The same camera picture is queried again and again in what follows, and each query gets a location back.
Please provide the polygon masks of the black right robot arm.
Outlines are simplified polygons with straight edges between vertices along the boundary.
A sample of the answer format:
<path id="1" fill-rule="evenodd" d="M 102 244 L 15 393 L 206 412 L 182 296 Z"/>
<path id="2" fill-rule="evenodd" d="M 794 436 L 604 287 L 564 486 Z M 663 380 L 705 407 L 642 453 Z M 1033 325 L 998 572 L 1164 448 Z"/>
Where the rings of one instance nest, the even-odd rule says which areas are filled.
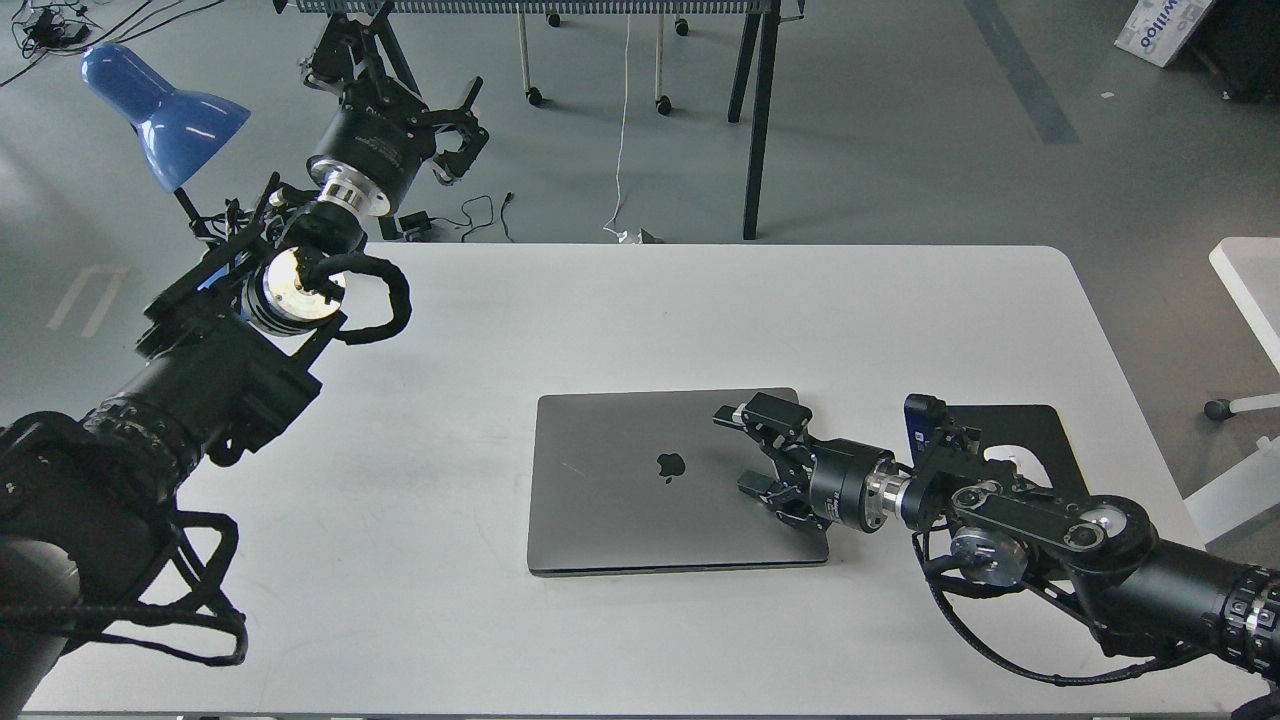
<path id="1" fill-rule="evenodd" d="M 749 436 L 774 465 L 739 488 L 791 527 L 865 533 L 888 518 L 911 530 L 931 594 L 952 629 L 992 664 L 1059 687 L 1125 682 L 1208 655 L 1277 682 L 1277 571 L 1162 539 L 1147 511 L 1114 495 L 1071 497 L 987 459 L 980 432 L 928 395 L 904 405 L 911 465 L 886 448 L 809 434 L 812 411 L 759 392 L 716 424 Z M 951 594 L 1029 591 L 1133 665 L 1096 676 L 1036 673 L 993 651 Z"/>

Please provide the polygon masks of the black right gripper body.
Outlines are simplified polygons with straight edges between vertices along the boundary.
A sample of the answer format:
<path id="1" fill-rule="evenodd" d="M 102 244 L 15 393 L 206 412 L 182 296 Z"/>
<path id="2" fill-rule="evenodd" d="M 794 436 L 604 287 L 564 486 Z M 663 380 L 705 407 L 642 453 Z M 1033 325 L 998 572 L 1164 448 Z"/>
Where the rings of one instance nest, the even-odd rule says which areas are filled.
<path id="1" fill-rule="evenodd" d="M 792 527 L 827 529 L 831 524 L 874 533 L 884 524 L 884 479 L 897 475 L 892 451 L 850 439 L 805 439 L 785 446 L 796 462 L 788 480 L 799 497 L 785 506 Z"/>

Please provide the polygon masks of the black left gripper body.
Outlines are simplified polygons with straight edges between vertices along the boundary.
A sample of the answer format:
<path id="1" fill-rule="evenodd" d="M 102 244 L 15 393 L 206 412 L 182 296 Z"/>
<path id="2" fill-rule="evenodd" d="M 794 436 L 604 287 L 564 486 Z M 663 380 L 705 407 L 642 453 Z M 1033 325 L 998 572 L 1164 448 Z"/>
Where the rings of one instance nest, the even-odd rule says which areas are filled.
<path id="1" fill-rule="evenodd" d="M 462 176 L 462 149 L 440 150 L 436 136 L 462 133 L 460 109 L 430 109 L 392 81 L 347 85 L 340 106 L 308 159 L 316 200 L 356 217 L 390 217 L 428 164 L 440 184 Z"/>

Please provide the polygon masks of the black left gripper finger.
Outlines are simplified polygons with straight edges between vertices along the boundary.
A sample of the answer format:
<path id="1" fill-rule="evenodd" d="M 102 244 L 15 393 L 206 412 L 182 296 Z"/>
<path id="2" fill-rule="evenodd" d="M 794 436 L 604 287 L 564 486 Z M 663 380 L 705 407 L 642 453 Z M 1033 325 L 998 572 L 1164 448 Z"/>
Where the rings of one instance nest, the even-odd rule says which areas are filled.
<path id="1" fill-rule="evenodd" d="M 301 63 L 303 86 L 335 95 L 340 101 L 389 101 L 390 78 L 378 51 L 388 14 L 367 23 L 332 14 L 310 58 Z"/>
<path id="2" fill-rule="evenodd" d="M 479 124 L 474 113 L 483 85 L 483 77 L 472 78 L 457 108 L 433 111 L 431 128 L 436 135 L 453 133 L 460 137 L 457 149 L 436 149 L 431 156 L 431 173 L 443 186 L 451 186 L 465 176 L 489 140 L 489 133 Z"/>

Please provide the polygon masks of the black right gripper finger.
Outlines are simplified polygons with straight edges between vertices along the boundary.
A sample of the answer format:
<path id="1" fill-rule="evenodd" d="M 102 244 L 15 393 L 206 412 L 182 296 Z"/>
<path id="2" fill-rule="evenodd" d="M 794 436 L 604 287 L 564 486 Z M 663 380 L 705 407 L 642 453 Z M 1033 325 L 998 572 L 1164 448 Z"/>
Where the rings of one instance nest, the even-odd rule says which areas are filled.
<path id="1" fill-rule="evenodd" d="M 808 424 L 809 407 L 791 400 L 756 392 L 739 406 L 723 405 L 713 415 L 718 427 L 741 430 L 774 462 L 786 466 L 810 466 L 812 442 Z"/>
<path id="2" fill-rule="evenodd" d="M 767 477 L 756 471 L 742 471 L 739 489 L 765 506 L 780 521 L 788 527 L 827 530 L 832 521 L 820 518 L 810 503 L 809 484 Z"/>

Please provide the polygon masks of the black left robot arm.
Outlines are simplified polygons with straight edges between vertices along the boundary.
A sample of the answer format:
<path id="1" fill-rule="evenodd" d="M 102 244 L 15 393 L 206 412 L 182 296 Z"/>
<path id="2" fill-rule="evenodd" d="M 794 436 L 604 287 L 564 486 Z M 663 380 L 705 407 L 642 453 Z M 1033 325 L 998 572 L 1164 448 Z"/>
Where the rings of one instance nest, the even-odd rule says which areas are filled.
<path id="1" fill-rule="evenodd" d="M 312 190 L 271 176 L 257 204 L 205 215 L 184 192 L 248 119 L 223 97 L 174 87 L 119 44 L 87 50 L 83 81 L 133 127 L 164 190 L 206 243 L 147 307 L 142 372 L 74 419 L 32 413 L 3 429 L 3 716 L 14 719 L 65 653 L 122 643 L 115 623 L 228 634 L 233 650 L 170 656 L 243 662 L 244 615 L 221 591 L 237 524 L 184 511 L 197 465 L 228 468 L 317 397 L 311 365 L 333 341 L 370 345 L 410 323 L 410 284 L 364 251 L 362 220 L 392 224 L 420 168 L 454 183 L 489 136 L 470 82 L 457 108 L 421 97 L 390 27 L 398 1 L 323 3 L 303 82 L 338 108 L 307 161 Z"/>

